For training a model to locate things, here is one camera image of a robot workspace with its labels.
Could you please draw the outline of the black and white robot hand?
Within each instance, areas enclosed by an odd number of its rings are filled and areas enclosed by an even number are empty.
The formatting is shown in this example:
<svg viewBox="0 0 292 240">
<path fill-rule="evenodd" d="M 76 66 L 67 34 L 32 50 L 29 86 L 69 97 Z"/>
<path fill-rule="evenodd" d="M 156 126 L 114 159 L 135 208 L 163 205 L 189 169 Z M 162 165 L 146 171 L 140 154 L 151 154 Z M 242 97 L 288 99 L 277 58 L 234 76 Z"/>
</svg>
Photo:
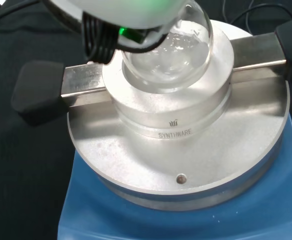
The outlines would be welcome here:
<svg viewBox="0 0 292 240">
<path fill-rule="evenodd" d="M 81 35 L 87 61 L 108 64 L 116 50 L 157 48 L 181 19 L 185 0 L 44 0 L 64 26 Z"/>
</svg>

